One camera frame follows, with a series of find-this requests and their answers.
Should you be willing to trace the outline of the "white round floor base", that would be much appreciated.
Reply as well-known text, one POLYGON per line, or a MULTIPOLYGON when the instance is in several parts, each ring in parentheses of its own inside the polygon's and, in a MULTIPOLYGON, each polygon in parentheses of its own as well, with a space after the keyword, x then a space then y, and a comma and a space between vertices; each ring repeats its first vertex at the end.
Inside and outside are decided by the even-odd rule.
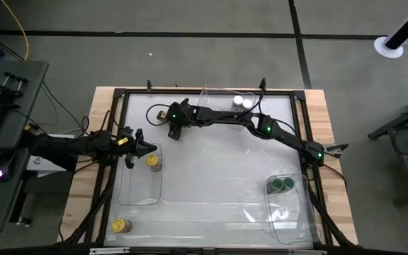
POLYGON ((373 45, 375 48, 375 51, 379 54, 382 55, 383 57, 389 58, 389 59, 397 59, 403 55, 404 49, 402 46, 398 47, 396 50, 392 50, 388 48, 385 44, 387 41, 387 37, 379 37, 375 39, 373 45))

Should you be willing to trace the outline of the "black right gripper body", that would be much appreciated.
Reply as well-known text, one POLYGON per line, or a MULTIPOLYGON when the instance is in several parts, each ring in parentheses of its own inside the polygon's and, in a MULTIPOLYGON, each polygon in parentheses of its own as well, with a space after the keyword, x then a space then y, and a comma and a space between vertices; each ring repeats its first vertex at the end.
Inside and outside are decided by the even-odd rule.
POLYGON ((167 120, 179 127, 191 126, 189 99, 185 98, 182 102, 173 102, 166 112, 167 120))

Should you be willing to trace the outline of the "black clamp tool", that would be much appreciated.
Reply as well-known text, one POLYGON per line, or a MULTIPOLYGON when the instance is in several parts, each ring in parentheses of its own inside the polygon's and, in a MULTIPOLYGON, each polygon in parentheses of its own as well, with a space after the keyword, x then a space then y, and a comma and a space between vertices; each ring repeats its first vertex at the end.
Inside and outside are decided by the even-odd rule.
POLYGON ((4 72, 6 79, 3 84, 0 85, 0 106, 7 109, 17 109, 20 108, 19 105, 15 104, 14 101, 16 98, 23 96, 21 87, 23 84, 28 83, 28 79, 23 76, 16 76, 10 72, 4 72), (7 87, 7 84, 10 80, 15 79, 18 82, 18 88, 16 90, 11 90, 7 87))

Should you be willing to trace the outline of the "black computer mouse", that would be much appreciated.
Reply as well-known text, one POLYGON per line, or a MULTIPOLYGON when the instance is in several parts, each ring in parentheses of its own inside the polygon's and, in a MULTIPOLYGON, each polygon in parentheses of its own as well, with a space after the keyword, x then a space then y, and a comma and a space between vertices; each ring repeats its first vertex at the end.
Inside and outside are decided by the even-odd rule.
POLYGON ((16 158, 16 153, 7 151, 0 156, 0 182, 5 182, 13 176, 13 163, 16 158))

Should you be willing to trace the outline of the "silver metal bracket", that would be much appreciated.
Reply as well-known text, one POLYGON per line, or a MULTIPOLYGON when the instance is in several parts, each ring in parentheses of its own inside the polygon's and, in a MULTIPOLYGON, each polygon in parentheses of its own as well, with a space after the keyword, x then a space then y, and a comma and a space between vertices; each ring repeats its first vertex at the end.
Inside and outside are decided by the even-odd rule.
POLYGON ((100 247, 89 250, 89 255, 122 255, 129 253, 129 247, 100 247))
POLYGON ((291 249, 288 250, 287 255, 327 255, 327 252, 311 249, 291 249))

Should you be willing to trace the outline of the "clear plastic bin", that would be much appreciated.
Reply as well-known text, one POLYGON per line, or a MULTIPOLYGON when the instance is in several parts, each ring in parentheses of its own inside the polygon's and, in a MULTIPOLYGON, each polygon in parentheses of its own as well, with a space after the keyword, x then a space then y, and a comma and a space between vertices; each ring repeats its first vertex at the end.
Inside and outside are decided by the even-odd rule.
POLYGON ((250 99, 253 104, 258 102, 256 95, 252 92, 240 92, 225 88, 204 87, 198 100, 198 106, 205 108, 204 113, 195 117, 198 127, 204 128, 211 125, 228 125, 233 130, 253 130, 254 122, 251 120, 247 110, 242 107, 240 111, 232 110, 232 99, 235 96, 242 96, 243 99, 250 99))
POLYGON ((153 172, 146 165, 145 159, 149 154, 141 158, 135 157, 132 169, 123 165, 118 196, 120 205, 154 205, 159 202, 162 194, 163 159, 162 146, 160 144, 156 146, 157 150, 149 154, 155 154, 161 158, 162 170, 160 172, 153 172))
POLYGON ((284 245, 312 245, 320 240, 321 232, 316 226, 313 204, 308 191, 309 181, 302 174, 269 176, 265 186, 267 218, 273 236, 284 245), (291 177, 293 190, 276 194, 267 193, 268 182, 275 178, 291 177))

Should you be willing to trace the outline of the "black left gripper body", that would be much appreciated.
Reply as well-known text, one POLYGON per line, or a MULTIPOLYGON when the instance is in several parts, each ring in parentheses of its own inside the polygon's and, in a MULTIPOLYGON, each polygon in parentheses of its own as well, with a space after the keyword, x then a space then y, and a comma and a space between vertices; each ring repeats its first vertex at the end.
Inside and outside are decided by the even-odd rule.
POLYGON ((130 126, 126 126, 122 130, 121 138, 127 139, 127 142, 121 144, 127 152, 138 157, 144 155, 144 134, 141 128, 133 130, 130 126))

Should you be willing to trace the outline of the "white paper sheet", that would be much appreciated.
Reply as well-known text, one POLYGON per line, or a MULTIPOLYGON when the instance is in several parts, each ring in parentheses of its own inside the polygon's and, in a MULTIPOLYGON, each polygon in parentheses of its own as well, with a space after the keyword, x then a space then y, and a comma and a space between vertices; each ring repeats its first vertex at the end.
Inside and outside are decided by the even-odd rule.
POLYGON ((31 135, 29 139, 30 159, 26 167, 27 171, 37 172, 38 177, 54 174, 61 171, 74 172, 77 158, 70 154, 60 152, 56 147, 51 147, 46 140, 53 138, 73 139, 73 135, 31 135))

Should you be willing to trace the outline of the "grey desk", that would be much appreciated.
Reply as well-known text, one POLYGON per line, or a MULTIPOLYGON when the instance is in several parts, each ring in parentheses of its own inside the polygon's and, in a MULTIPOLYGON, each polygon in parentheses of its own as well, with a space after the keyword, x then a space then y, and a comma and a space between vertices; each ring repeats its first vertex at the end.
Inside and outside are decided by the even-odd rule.
POLYGON ((21 106, 16 112, 10 110, 2 122, 0 129, 0 156, 4 152, 15 152, 14 173, 8 181, 0 182, 0 233, 8 221, 13 207, 16 194, 19 190, 20 180, 29 159, 28 150, 17 148, 28 122, 36 98, 39 94, 41 84, 47 73, 49 64, 42 61, 2 61, 0 60, 0 82, 3 81, 3 73, 10 72, 28 79, 28 84, 22 86, 27 91, 23 93, 21 106))

